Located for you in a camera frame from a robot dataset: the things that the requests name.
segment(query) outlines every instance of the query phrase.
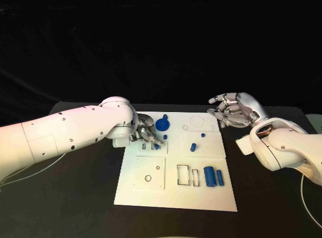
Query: rectangular cutout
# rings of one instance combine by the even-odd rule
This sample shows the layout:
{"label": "rectangular cutout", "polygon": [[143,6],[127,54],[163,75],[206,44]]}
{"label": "rectangular cutout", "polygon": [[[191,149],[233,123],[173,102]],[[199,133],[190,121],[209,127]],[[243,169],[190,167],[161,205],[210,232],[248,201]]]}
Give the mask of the rectangular cutout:
{"label": "rectangular cutout", "polygon": [[193,173],[193,186],[199,187],[200,186],[200,182],[199,182],[199,170],[191,170]]}
{"label": "rectangular cutout", "polygon": [[190,185],[190,166],[189,165],[177,165],[177,184],[179,185]]}

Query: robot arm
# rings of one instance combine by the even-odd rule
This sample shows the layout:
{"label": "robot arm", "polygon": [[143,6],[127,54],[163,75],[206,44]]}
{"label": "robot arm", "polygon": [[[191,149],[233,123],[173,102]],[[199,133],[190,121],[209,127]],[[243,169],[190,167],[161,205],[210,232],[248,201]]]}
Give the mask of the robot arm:
{"label": "robot arm", "polygon": [[36,120],[0,127],[0,181],[35,163],[112,139],[114,147],[130,145],[138,130],[148,140],[163,145],[153,131],[154,121],[140,120],[122,97],[105,99],[99,106],[87,106]]}
{"label": "robot arm", "polygon": [[248,93],[229,93],[210,99],[223,101],[209,113],[220,125],[253,127],[236,143],[245,155],[255,153],[262,165],[272,171],[294,168],[322,185],[322,134],[309,135],[292,122],[271,118],[262,105]]}

